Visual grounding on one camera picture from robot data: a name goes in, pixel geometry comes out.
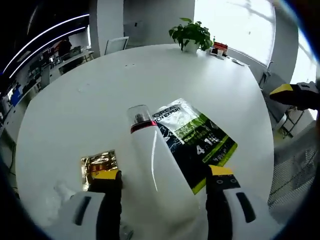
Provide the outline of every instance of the white bottle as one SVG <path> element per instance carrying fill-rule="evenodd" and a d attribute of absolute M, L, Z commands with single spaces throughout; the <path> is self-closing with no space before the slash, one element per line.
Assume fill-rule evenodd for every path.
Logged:
<path fill-rule="evenodd" d="M 129 108 L 133 146 L 145 194 L 155 218 L 167 226 L 193 221 L 199 213 L 199 202 L 189 187 L 157 123 L 146 105 Z"/>

